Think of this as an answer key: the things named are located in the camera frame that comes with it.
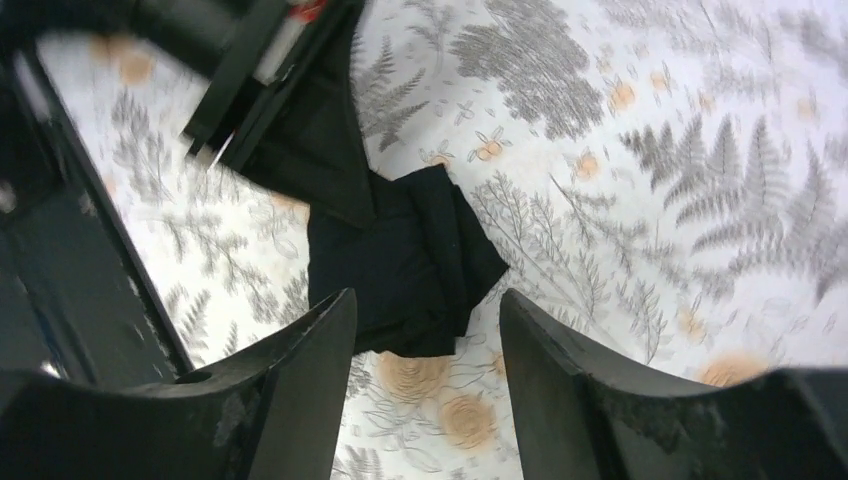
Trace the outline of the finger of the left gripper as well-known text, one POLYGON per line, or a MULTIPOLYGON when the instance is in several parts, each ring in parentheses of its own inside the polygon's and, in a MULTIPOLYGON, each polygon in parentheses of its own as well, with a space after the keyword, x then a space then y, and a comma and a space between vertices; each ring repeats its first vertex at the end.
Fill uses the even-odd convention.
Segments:
POLYGON ((365 4, 330 1, 263 88, 225 150, 247 180, 364 228, 375 217, 370 168, 350 83, 365 4))
POLYGON ((184 128, 188 154, 210 147, 243 87, 279 77, 286 56, 287 1, 182 1, 180 21, 209 84, 184 128))

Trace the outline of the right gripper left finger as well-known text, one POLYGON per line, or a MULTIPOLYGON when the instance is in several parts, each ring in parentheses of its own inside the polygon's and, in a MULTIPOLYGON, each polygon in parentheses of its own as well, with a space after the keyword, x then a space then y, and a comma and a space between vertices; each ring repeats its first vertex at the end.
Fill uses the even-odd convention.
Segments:
POLYGON ((345 289, 223 360, 120 391, 5 371, 1 475, 327 479, 356 322, 356 296, 345 289))

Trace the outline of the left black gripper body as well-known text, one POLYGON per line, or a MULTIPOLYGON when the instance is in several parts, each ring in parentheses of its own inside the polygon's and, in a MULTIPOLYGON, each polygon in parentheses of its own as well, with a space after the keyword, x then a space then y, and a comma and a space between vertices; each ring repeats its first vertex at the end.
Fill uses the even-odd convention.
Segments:
POLYGON ((270 80, 318 46, 306 28, 291 48, 275 44, 291 1, 3 1, 1 77, 14 57, 56 31, 147 40, 209 80, 270 80))

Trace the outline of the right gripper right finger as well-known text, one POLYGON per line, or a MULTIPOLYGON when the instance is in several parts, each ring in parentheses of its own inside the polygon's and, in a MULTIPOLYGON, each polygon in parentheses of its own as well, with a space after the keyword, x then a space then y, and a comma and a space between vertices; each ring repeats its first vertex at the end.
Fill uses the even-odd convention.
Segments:
POLYGON ((713 387, 631 360, 514 289, 499 325, 527 479, 847 475, 843 368, 779 368, 713 387))

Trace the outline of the black underwear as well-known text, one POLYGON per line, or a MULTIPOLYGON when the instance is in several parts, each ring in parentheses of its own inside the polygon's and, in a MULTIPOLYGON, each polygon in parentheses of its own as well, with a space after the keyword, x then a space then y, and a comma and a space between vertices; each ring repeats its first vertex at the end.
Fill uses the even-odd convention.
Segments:
POLYGON ((509 265, 443 166, 374 175, 372 192, 377 218, 366 229, 312 212, 309 303, 354 290, 355 353, 451 356, 509 265))

